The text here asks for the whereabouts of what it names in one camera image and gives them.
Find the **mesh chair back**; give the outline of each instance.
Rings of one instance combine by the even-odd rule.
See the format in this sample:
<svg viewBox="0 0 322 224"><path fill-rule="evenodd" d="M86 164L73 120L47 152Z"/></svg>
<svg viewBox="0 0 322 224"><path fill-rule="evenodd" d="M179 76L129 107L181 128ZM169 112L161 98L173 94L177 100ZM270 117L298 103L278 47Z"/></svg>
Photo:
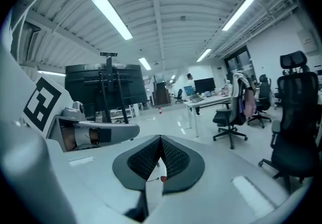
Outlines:
<svg viewBox="0 0 322 224"><path fill-rule="evenodd" d="M238 80L238 97L232 97L231 102L231 114L229 117L230 124L243 125L246 121L246 117L243 111L240 112L240 104L243 103L243 90L246 89L245 84L239 79Z"/></svg>
<svg viewBox="0 0 322 224"><path fill-rule="evenodd" d="M179 89L179 91L178 91L178 99L181 99L181 96L182 96L182 89Z"/></svg>
<svg viewBox="0 0 322 224"><path fill-rule="evenodd" d="M263 110L268 110L271 106L271 85L268 82L261 83L258 98L263 105Z"/></svg>
<svg viewBox="0 0 322 224"><path fill-rule="evenodd" d="M282 99L281 134L292 139L312 137L315 131L317 106L317 75L313 72L279 77Z"/></svg>

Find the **white panel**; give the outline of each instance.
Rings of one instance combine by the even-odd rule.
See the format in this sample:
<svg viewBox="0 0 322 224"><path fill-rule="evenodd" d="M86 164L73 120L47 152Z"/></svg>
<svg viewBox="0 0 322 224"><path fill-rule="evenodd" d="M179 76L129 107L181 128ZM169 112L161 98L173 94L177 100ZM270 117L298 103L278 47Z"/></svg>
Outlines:
<svg viewBox="0 0 322 224"><path fill-rule="evenodd" d="M188 67L188 71L193 76L193 80L213 78L211 66L209 65L192 65Z"/></svg>

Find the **ceiling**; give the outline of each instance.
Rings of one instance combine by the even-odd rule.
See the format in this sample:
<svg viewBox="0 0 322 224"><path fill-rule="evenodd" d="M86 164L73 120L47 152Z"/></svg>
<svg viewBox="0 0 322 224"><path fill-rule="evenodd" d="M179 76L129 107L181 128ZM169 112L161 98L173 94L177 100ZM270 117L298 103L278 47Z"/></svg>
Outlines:
<svg viewBox="0 0 322 224"><path fill-rule="evenodd" d="M34 0L19 0L14 19ZM110 0L133 38L125 41L91 0L36 0L12 53L23 67L64 72L66 65L104 62L100 51L117 52L119 63L145 57L151 75L223 57L297 7L294 0L255 0L226 32L222 27L245 0Z"/></svg>

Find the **desk leg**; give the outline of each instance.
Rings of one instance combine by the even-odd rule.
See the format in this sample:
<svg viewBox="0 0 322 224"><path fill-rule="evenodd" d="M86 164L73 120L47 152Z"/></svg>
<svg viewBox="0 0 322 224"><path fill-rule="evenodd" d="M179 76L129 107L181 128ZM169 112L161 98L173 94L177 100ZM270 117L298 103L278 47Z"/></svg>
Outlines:
<svg viewBox="0 0 322 224"><path fill-rule="evenodd" d="M193 119L195 121L196 137L199 137L198 125L197 125L197 114L196 114L196 109L195 108L192 108L192 114L193 114Z"/></svg>
<svg viewBox="0 0 322 224"><path fill-rule="evenodd" d="M188 107L188 106L187 106L187 114L188 114L189 128L191 128L190 107Z"/></svg>

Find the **laptop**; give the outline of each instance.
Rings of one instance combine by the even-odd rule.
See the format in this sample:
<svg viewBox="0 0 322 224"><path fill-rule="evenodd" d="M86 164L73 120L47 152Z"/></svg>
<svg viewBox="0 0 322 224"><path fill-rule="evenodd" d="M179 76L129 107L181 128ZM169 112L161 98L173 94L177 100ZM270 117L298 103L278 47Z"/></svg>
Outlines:
<svg viewBox="0 0 322 224"><path fill-rule="evenodd" d="M199 95L195 94L195 91L192 86L184 86L185 92L190 100L197 103L202 101L203 99L199 97Z"/></svg>

